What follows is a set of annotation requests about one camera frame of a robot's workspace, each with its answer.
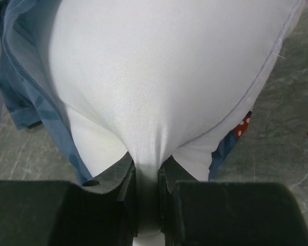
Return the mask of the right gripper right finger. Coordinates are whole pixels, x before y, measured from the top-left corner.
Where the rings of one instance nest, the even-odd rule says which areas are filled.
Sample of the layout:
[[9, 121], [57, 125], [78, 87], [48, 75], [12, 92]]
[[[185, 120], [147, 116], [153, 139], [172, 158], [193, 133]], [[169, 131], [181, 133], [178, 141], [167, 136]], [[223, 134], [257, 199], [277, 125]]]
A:
[[166, 245], [308, 245], [305, 220], [283, 184], [197, 181], [170, 157], [159, 190]]

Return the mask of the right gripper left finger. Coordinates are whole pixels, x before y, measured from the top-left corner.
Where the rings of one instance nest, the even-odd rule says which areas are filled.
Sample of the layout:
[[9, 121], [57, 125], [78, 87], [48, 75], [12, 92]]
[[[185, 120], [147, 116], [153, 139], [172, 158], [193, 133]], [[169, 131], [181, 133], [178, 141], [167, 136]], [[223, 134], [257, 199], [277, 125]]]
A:
[[0, 245], [132, 245], [135, 172], [126, 154], [83, 185], [0, 180]]

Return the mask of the white pillow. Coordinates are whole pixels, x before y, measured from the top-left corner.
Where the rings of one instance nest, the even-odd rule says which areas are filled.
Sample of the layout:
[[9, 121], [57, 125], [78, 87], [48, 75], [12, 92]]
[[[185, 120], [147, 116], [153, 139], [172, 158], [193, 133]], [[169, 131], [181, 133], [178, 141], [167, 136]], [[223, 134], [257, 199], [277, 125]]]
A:
[[40, 1], [34, 38], [59, 112], [96, 176], [129, 153], [134, 245], [163, 245], [158, 171], [208, 179], [308, 1]]

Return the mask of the blue cartoon print pillowcase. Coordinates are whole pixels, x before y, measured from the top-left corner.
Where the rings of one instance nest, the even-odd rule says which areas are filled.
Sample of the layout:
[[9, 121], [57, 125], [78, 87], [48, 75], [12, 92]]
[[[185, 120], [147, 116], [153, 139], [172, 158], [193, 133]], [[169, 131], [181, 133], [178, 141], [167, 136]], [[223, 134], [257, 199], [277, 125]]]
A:
[[41, 121], [81, 183], [126, 153], [155, 181], [173, 157], [200, 181], [211, 154], [182, 151], [225, 117], [204, 50], [212, 1], [2, 1], [0, 88], [18, 128]]

